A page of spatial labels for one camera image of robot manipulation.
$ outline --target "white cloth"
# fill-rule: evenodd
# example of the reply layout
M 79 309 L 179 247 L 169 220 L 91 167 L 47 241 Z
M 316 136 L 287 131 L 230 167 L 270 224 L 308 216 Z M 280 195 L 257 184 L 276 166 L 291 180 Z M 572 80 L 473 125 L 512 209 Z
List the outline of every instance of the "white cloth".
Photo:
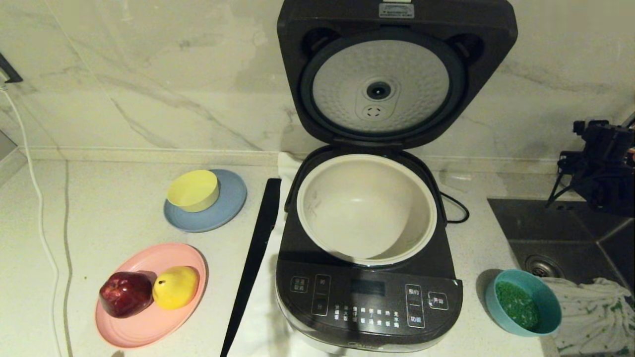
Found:
M 560 355 L 633 355 L 635 313 L 624 299 L 631 295 L 628 289 L 604 278 L 579 285 L 559 278 L 543 281 L 562 307 L 562 324 L 554 335 Z
M 298 332 L 292 330 L 276 299 L 276 261 L 286 222 L 284 202 L 299 167 L 300 163 L 289 154 L 282 152 L 278 155 L 278 174 L 282 183 L 276 225 L 269 236 L 267 249 L 229 356 L 328 356 L 298 338 Z

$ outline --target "display screen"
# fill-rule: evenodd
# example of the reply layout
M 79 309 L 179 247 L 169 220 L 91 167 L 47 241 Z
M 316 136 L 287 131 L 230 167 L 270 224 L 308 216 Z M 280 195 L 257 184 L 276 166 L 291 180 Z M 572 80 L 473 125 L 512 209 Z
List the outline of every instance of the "display screen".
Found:
M 385 296 L 386 285 L 383 281 L 351 279 L 351 292 Z

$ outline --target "button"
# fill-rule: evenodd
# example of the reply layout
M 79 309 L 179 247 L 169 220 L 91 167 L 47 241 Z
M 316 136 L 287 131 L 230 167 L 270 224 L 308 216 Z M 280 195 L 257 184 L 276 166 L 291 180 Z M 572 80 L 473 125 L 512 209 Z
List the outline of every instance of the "button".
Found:
M 431 309 L 435 310 L 447 310 L 449 309 L 448 297 L 444 293 L 429 292 L 428 293 L 428 305 Z
M 328 289 L 331 285 L 331 277 L 324 274 L 316 275 L 316 294 L 328 295 Z
M 307 292 L 307 285 L 309 284 L 308 278 L 303 278 L 301 276 L 294 276 L 291 278 L 291 292 L 294 293 L 305 293 Z
M 406 301 L 408 304 L 421 306 L 421 286 L 406 284 Z
M 326 299 L 317 298 L 313 299 L 313 306 L 311 307 L 311 313 L 318 316 L 326 316 L 328 312 L 328 302 Z
M 408 306 L 408 326 L 425 328 L 424 312 L 420 306 Z

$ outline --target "teal bowl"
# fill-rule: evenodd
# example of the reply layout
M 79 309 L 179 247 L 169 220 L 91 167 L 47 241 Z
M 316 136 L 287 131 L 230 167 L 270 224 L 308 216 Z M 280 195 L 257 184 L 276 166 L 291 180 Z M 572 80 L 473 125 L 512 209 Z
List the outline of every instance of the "teal bowl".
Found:
M 538 323 L 531 330 L 518 325 L 500 305 L 496 284 L 506 281 L 523 289 L 538 307 Z M 504 330 L 514 335 L 534 337 L 554 333 L 562 322 L 560 303 L 551 289 L 540 278 L 522 270 L 505 270 L 490 283 L 485 292 L 485 302 L 491 317 Z

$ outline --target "plate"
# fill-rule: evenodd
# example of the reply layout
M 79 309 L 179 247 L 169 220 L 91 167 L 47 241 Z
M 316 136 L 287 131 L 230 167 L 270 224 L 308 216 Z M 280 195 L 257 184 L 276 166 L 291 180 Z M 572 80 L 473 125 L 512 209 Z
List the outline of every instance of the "plate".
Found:
M 200 279 L 192 301 L 176 310 L 164 310 L 152 303 L 134 316 L 118 319 L 106 313 L 98 298 L 95 323 L 106 342 L 125 349 L 144 347 L 166 337 L 185 323 L 201 301 L 207 279 L 205 260 L 196 249 L 182 243 L 151 246 L 128 259 L 113 273 L 151 271 L 159 275 L 173 266 L 191 266 L 198 271 Z
M 236 173 L 228 170 L 210 170 L 218 178 L 218 199 L 208 209 L 185 212 L 167 199 L 163 205 L 165 219 L 181 231 L 201 233 L 216 229 L 234 218 L 243 208 L 247 186 Z

